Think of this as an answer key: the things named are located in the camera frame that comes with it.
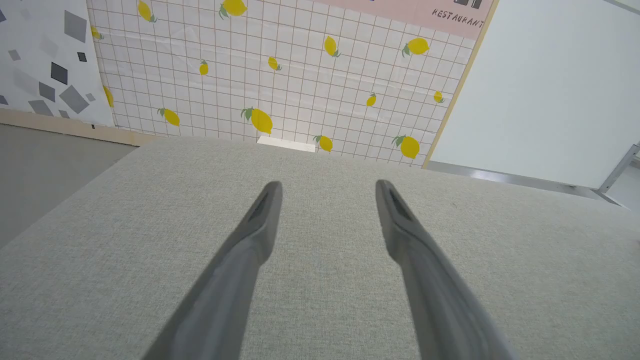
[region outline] white rectangular object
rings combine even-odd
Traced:
[[[287,149],[316,152],[316,146],[312,143],[293,142],[290,140],[270,138],[268,136],[260,136],[258,143],[272,145],[277,147],[286,147]]]
[[[640,140],[640,16],[501,0],[433,161],[599,188]]]

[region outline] black square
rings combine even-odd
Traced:
[[[51,63],[51,78],[58,80],[59,82],[63,83],[64,85],[67,84],[67,70],[65,68],[63,68],[62,66],[56,64],[56,63]]]
[[[38,86],[40,87],[40,96],[56,102],[56,89],[43,83],[38,83]]]

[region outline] lemon print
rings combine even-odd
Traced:
[[[326,152],[331,152],[331,149],[333,149],[333,142],[331,141],[331,139],[329,139],[326,136],[322,136],[322,135],[314,136],[314,141],[316,143],[320,143],[320,148],[322,148],[322,150]]]
[[[160,116],[164,116],[164,118],[169,124],[180,126],[180,118],[173,111],[162,108],[162,109],[158,109],[158,113],[160,113]]]
[[[273,127],[273,123],[271,122],[271,118],[264,111],[260,109],[247,108],[243,109],[240,113],[240,116],[244,116],[247,121],[251,119],[251,123],[255,126],[258,131],[262,133],[271,134],[271,128]]]
[[[220,5],[218,15],[220,15],[221,19],[224,19],[224,17],[229,17],[229,15],[242,16],[245,11],[246,6],[242,0],[225,0],[225,2]]]
[[[402,57],[404,57],[404,54],[424,54],[427,50],[429,50],[429,44],[427,44],[427,40],[424,40],[423,38],[415,38],[406,43],[404,49],[402,50]]]
[[[373,106],[376,103],[376,94],[371,93],[371,96],[367,99],[367,106]]]
[[[111,91],[106,86],[102,87],[104,88],[104,93],[107,95],[107,102],[109,103],[109,106],[113,107],[113,95],[111,94]]]
[[[138,3],[138,11],[140,12],[140,16],[142,16],[142,19],[145,19],[146,21],[156,22],[158,20],[156,16],[151,13],[149,5],[143,3],[142,0]]]
[[[98,29],[96,29],[95,26],[91,27],[91,36],[93,36],[98,40],[102,40],[104,38],[104,35],[100,34],[100,31],[98,31]]]
[[[209,73],[209,64],[207,64],[206,61],[202,60],[202,62],[200,62],[202,65],[200,66],[200,75],[206,75]]]
[[[438,104],[442,104],[444,102],[444,98],[442,97],[442,92],[439,92],[439,91],[436,91],[436,94],[434,94],[433,99]]]
[[[340,56],[340,53],[338,52],[338,45],[335,44],[335,40],[332,37],[326,37],[326,40],[324,41],[324,50],[334,58]]]
[[[410,136],[396,136],[394,138],[394,143],[396,143],[396,147],[402,144],[402,146],[400,146],[400,151],[402,151],[402,155],[407,158],[415,159],[415,156],[418,155],[418,152],[420,151],[420,144],[416,139]]]
[[[273,70],[282,70],[282,67],[280,65],[278,65],[278,60],[276,60],[275,58],[269,58],[269,67],[272,68]]]

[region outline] pink banner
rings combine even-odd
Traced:
[[[476,40],[493,0],[315,0]]]

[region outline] wooden edge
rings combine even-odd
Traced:
[[[429,148],[429,152],[427,152],[427,158],[424,160],[424,164],[422,164],[422,168],[427,168],[427,163],[429,163],[429,160],[431,159],[431,156],[433,155],[433,149],[435,149],[436,145],[438,144],[438,140],[440,139],[440,136],[442,135],[442,131],[444,130],[444,127],[447,125],[447,121],[449,121],[449,116],[451,115],[451,111],[453,111],[453,107],[456,105],[456,101],[458,101],[458,96],[460,96],[460,92],[462,91],[462,87],[465,85],[465,81],[467,80],[467,76],[469,75],[469,72],[471,71],[471,66],[473,66],[474,61],[476,60],[476,56],[478,54],[478,50],[480,50],[480,46],[482,45],[482,41],[484,40],[484,35],[486,34],[486,31],[489,28],[489,25],[491,24],[491,20],[493,19],[493,14],[495,13],[495,9],[498,7],[498,3],[499,2],[500,2],[500,0],[493,0],[493,3],[491,4],[491,8],[489,9],[489,13],[486,16],[486,20],[484,22],[484,26],[483,26],[482,30],[480,31],[480,35],[478,35],[478,40],[476,42],[476,46],[474,46],[474,49],[471,51],[471,56],[469,57],[469,62],[467,63],[467,66],[465,67],[464,72],[462,73],[462,78],[460,78],[460,82],[458,83],[458,87],[456,88],[456,92],[454,92],[453,98],[451,99],[451,103],[449,104],[449,107],[447,108],[447,112],[445,112],[445,114],[444,114],[444,118],[442,119],[442,123],[440,124],[440,127],[438,128],[438,133],[436,133],[436,137],[433,139],[433,143],[431,144],[431,147]]]
[[[0,109],[0,124],[28,127],[51,133],[80,136],[82,138],[124,143],[133,146],[142,146],[163,138],[162,136],[137,133],[116,127],[88,124],[80,120],[50,117],[9,109]]]

